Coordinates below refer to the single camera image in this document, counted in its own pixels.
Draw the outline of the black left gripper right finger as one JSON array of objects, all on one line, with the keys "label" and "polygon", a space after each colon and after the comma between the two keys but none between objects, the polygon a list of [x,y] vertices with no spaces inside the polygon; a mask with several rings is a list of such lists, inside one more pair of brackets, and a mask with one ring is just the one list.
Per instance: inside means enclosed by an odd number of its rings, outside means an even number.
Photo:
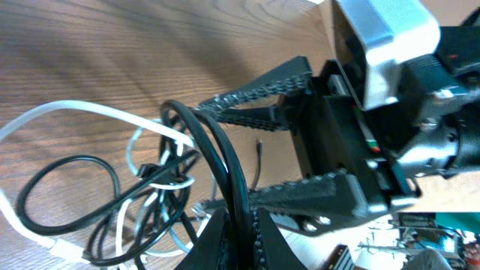
[{"label": "black left gripper right finger", "polygon": [[268,211],[253,210],[253,269],[306,270],[293,253]]}]

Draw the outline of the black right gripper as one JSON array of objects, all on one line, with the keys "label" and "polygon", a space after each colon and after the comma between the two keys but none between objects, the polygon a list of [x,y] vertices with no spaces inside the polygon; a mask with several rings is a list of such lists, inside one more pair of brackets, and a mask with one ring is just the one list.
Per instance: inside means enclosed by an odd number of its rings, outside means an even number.
[{"label": "black right gripper", "polygon": [[328,84],[343,79],[337,62],[328,60],[311,77],[307,58],[296,56],[196,107],[220,123],[285,131],[287,99],[298,96],[291,134],[306,178],[248,192],[250,208],[267,210],[285,230],[318,236],[411,206],[420,190],[409,186],[400,165],[370,147],[353,98]]}]

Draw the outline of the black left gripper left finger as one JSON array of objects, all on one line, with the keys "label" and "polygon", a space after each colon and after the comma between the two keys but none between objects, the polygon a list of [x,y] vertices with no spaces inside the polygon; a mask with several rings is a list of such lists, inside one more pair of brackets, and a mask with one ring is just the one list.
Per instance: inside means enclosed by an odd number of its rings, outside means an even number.
[{"label": "black left gripper left finger", "polygon": [[235,241],[225,208],[214,212],[202,234],[175,270],[234,270]]}]

